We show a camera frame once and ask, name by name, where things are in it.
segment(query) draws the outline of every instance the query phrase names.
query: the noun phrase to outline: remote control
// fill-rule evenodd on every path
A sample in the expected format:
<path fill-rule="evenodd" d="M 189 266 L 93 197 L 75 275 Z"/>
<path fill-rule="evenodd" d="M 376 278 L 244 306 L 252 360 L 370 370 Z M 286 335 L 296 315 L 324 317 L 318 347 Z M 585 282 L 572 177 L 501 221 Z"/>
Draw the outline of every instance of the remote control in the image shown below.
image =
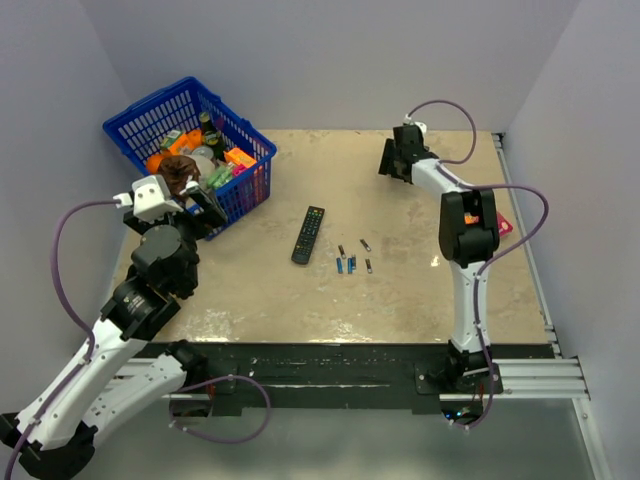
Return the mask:
<path fill-rule="evenodd" d="M 306 265 L 309 263 L 311 257 L 311 250 L 313 250 L 313 244 L 316 243 L 316 237 L 318 236 L 318 230 L 320 229 L 320 222 L 324 216 L 324 208 L 309 207 L 307 215 L 302 222 L 302 228 L 298 234 L 298 240 L 296 246 L 293 249 L 291 260 L 298 265 Z"/>

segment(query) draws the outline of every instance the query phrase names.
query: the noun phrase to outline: wooden table surface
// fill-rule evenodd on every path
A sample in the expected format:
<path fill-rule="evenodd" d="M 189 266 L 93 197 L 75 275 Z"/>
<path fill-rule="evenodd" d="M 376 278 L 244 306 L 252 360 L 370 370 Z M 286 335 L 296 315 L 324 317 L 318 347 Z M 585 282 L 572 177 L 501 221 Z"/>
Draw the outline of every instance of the wooden table surface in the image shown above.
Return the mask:
<path fill-rule="evenodd" d="M 278 147 L 271 197 L 199 244 L 199 287 L 155 340 L 446 342 L 453 288 L 438 247 L 439 205 L 418 187 L 377 174 L 390 132 L 263 133 Z M 440 158 L 460 159 L 470 139 L 468 132 L 430 132 L 425 143 Z M 475 155 L 452 171 L 475 184 L 504 181 L 491 134 L 480 132 Z M 496 201 L 515 224 L 508 193 L 496 191 Z M 301 267 L 290 256 L 308 205 L 326 213 L 311 261 Z M 114 282 L 124 278 L 138 238 L 127 234 Z M 500 248 L 518 238 L 516 229 Z M 339 244 L 357 255 L 353 275 L 336 272 Z M 492 267 L 488 290 L 494 343 L 546 343 L 523 249 Z"/>

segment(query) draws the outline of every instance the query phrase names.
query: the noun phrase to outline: green bottle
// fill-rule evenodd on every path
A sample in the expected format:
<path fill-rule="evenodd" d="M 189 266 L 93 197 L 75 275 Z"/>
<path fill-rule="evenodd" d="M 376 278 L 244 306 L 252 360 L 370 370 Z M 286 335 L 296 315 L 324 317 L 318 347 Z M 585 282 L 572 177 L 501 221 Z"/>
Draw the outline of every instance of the green bottle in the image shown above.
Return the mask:
<path fill-rule="evenodd" d="M 224 162 L 225 144 L 222 133 L 213 126 L 209 112 L 200 113 L 200 130 L 202 131 L 202 143 L 213 150 L 213 156 Z"/>

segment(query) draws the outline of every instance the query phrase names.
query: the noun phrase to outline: white wall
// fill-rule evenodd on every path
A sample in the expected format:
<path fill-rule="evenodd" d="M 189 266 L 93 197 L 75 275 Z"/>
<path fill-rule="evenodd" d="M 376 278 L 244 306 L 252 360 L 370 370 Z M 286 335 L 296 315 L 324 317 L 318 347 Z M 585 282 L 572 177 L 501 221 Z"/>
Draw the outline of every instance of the white wall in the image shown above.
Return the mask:
<path fill-rule="evenodd" d="M 619 479 L 640 471 L 640 3 L 583 0 L 507 131 L 514 180 L 549 196 L 533 250 Z M 538 215 L 521 197 L 526 224 Z"/>
<path fill-rule="evenodd" d="M 578 0 L 81 0 L 132 98 L 187 74 L 261 128 L 504 131 Z M 432 109 L 430 125 L 467 129 Z"/>
<path fill-rule="evenodd" d="M 0 412 L 12 412 L 80 346 L 49 274 L 54 224 L 126 191 L 133 170 L 101 127 L 129 101 L 76 0 L 1 2 L 0 71 Z M 62 277 L 93 323 L 124 228 L 111 207 L 79 217 L 63 236 Z M 0 448 L 2 469 L 8 454 Z"/>

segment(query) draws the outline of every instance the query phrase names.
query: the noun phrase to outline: plastic basket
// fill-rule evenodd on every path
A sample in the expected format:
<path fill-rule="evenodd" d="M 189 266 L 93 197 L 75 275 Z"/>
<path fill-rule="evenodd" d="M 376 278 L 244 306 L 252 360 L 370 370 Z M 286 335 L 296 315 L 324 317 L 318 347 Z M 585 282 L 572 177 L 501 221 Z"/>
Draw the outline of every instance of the plastic basket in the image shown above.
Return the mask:
<path fill-rule="evenodd" d="M 102 128 L 143 175 L 150 175 L 145 163 L 160 151 L 166 133 L 174 128 L 187 132 L 199 128 L 198 115 L 203 110 L 221 126 L 227 148 L 239 147 L 257 160 L 242 175 L 216 190 L 229 222 L 216 229 L 211 239 L 269 198 L 271 159 L 276 146 L 194 77 L 152 93 L 104 122 Z"/>

